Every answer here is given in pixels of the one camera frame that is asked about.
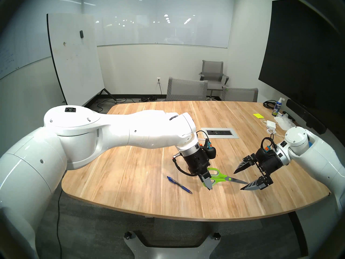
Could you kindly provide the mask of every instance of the scissors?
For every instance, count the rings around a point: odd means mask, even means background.
[[[214,186],[215,184],[217,184],[218,182],[224,182],[224,181],[230,181],[230,182],[235,182],[235,183],[239,183],[239,184],[248,184],[245,181],[242,180],[238,180],[236,178],[232,178],[229,177],[225,174],[220,173],[220,171],[216,168],[207,168],[209,171],[215,171],[217,172],[216,174],[211,174],[211,180],[213,180],[212,182],[212,186]]]

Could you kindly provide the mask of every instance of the pen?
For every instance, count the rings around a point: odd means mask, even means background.
[[[171,177],[167,176],[168,180],[178,186],[180,186],[183,190],[187,191],[190,194],[193,194],[188,188],[185,188],[183,185],[179,184],[178,182],[176,182],[174,179],[172,179]]]

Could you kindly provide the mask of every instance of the gray chair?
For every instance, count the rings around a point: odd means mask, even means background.
[[[166,101],[205,101],[206,80],[183,80],[169,77]]]
[[[203,60],[203,69],[199,75],[200,80],[208,80],[207,90],[211,90],[210,100],[212,100],[212,92],[223,90],[222,86],[226,85],[229,79],[229,76],[223,74],[223,61],[216,62]],[[223,76],[226,77],[224,84],[222,84]]]
[[[223,86],[222,101],[257,102],[258,93],[258,88],[245,89]]]

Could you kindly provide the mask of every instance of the whiteboard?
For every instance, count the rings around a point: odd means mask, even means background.
[[[50,56],[47,13],[81,13],[81,0],[25,0],[0,35],[0,79]]]
[[[228,47],[234,0],[84,2],[88,4],[83,13],[95,17],[98,46],[158,43]]]
[[[94,17],[47,14],[47,25],[51,56],[65,102],[82,106],[104,89],[94,37]]]

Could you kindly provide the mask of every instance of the television screen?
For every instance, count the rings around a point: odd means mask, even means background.
[[[345,45],[325,18],[298,0],[273,1],[259,80],[304,107],[345,145]]]

